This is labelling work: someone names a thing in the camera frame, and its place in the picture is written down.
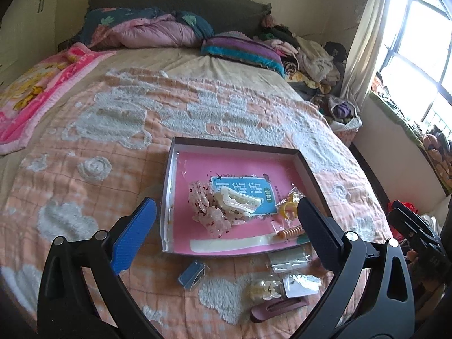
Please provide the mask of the white card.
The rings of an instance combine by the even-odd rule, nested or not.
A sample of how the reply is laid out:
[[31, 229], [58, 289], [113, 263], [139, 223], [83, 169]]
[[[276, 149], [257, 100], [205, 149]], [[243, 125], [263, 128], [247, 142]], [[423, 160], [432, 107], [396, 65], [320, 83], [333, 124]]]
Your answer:
[[306, 297], [320, 291], [321, 279], [314, 275], [286, 275], [283, 278], [283, 288], [287, 298]]

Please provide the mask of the clear butterfly claw clip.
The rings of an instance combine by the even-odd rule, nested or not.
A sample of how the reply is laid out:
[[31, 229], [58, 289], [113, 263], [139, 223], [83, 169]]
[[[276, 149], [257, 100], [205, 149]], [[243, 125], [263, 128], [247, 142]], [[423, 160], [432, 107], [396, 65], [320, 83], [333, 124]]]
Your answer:
[[281, 298], [282, 282], [274, 279], [259, 279], [253, 281], [248, 289], [250, 300], [254, 302], [272, 301]]

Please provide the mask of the maroon hair clip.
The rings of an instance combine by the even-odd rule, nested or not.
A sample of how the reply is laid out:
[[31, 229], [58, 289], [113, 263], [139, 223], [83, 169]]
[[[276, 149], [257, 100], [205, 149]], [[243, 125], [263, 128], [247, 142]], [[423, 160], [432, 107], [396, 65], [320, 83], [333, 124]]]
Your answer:
[[261, 323], [276, 316], [305, 307], [308, 304], [309, 300], [304, 297], [275, 298], [252, 307], [250, 320], [254, 323]]

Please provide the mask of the red plastic bag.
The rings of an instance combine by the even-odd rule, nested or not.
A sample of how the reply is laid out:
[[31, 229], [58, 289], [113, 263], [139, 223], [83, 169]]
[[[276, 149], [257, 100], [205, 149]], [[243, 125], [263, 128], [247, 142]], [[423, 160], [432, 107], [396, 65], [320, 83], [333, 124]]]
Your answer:
[[390, 227], [408, 241], [411, 241], [421, 229], [419, 216], [401, 201], [394, 201], [391, 204], [387, 220]]

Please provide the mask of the clear flat plastic bag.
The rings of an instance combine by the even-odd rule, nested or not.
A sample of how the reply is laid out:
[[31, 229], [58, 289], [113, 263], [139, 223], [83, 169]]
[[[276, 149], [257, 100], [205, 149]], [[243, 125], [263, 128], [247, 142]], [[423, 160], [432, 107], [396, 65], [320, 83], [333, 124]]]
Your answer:
[[301, 270], [312, 261], [312, 256], [303, 248], [285, 249], [268, 255], [270, 269], [274, 273]]

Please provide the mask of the sheer pink dotted scrunchie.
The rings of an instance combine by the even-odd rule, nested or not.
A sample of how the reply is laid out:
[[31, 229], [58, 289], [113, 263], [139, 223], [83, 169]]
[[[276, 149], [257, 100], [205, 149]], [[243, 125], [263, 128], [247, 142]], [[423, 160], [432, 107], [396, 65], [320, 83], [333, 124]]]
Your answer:
[[188, 203], [194, 211], [192, 219], [200, 223], [212, 239], [219, 239], [230, 233], [233, 226], [246, 223], [244, 215], [220, 208], [208, 181], [194, 181], [188, 185]]

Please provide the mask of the orange white patterned bedspread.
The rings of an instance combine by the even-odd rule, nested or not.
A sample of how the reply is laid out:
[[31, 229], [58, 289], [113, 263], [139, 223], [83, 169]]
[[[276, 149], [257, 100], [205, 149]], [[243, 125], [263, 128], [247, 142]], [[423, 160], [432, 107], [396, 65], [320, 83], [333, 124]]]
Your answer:
[[343, 229], [379, 243], [391, 236], [351, 151], [278, 75], [249, 70], [234, 84], [144, 68], [93, 72], [25, 149], [1, 158], [1, 277], [30, 325], [53, 238], [85, 239], [144, 197], [161, 198], [176, 136], [297, 149]]

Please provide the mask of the shallow pink-lined cardboard box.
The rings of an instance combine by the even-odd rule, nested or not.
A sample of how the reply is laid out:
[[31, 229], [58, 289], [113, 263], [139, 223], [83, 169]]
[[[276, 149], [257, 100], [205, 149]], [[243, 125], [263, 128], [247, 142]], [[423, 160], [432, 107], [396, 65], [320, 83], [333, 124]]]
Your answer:
[[277, 234], [299, 225], [300, 196], [331, 215], [297, 149], [176, 137], [162, 196], [162, 250], [217, 257], [296, 246], [295, 236]]

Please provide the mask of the floral laundry basket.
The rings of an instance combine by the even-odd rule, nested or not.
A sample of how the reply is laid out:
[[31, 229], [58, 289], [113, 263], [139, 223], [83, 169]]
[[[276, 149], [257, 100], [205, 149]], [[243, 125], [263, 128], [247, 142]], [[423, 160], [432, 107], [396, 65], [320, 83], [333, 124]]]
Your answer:
[[362, 120], [355, 105], [330, 94], [319, 95], [313, 102], [325, 117], [334, 134], [345, 146], [350, 147], [362, 127]]

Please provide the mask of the pile of folded clothes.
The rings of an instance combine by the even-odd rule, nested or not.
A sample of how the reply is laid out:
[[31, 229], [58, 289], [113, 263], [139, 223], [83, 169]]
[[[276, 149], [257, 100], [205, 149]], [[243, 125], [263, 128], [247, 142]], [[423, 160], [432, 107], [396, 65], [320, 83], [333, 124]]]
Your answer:
[[295, 35], [272, 15], [260, 21], [256, 41], [272, 47], [283, 63], [285, 80], [303, 98], [339, 96], [348, 53], [342, 44], [319, 44]]

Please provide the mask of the cream curtain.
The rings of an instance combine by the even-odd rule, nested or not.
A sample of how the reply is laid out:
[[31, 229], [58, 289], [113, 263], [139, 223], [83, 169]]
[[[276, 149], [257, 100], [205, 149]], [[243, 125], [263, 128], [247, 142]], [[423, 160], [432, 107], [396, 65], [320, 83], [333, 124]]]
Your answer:
[[361, 109], [368, 96], [391, 0], [367, 0], [345, 65], [340, 97]]

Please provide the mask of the beige bed sheet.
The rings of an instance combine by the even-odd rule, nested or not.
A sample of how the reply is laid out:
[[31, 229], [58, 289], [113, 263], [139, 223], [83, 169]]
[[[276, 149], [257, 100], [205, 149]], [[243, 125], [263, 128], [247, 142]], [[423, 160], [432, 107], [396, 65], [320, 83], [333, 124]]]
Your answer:
[[169, 76], [221, 81], [287, 99], [301, 96], [277, 73], [240, 62], [200, 54], [190, 48], [119, 49], [103, 62], [106, 70], [143, 68]]

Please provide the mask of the pink and navy quilt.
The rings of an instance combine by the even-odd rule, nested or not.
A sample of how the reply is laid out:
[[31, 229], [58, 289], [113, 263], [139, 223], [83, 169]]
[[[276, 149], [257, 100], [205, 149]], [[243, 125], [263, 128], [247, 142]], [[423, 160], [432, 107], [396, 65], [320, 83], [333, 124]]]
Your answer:
[[86, 14], [77, 40], [89, 48], [198, 47], [214, 29], [193, 12], [98, 8]]

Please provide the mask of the purple teal striped pillow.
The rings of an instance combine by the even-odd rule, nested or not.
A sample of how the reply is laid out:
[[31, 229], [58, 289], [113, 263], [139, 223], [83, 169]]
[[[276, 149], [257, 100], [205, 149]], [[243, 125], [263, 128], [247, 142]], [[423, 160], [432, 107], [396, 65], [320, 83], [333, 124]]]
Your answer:
[[280, 55], [266, 44], [253, 41], [239, 32], [217, 34], [209, 38], [202, 44], [201, 54], [264, 68], [285, 78]]

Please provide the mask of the dark green headboard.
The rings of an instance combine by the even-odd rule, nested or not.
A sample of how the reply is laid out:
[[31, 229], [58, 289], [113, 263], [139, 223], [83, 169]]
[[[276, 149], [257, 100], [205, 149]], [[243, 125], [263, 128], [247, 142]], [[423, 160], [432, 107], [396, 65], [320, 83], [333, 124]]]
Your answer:
[[260, 22], [272, 9], [271, 4], [252, 0], [88, 0], [87, 10], [151, 7], [165, 12], [193, 12], [203, 17], [216, 34], [240, 31], [250, 37], [257, 34]]

